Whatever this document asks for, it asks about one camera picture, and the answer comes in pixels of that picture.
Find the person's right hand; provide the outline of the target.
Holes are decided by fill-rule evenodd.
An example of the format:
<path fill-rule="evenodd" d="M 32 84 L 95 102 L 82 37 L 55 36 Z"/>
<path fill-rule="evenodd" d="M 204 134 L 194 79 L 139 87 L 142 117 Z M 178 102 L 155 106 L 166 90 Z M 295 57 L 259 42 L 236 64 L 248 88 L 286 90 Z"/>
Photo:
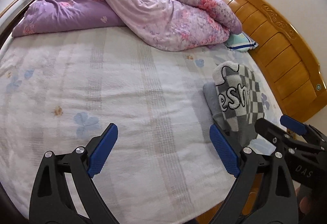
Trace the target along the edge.
<path fill-rule="evenodd" d="M 326 190 L 300 185 L 296 189 L 299 223 L 326 223 Z"/>

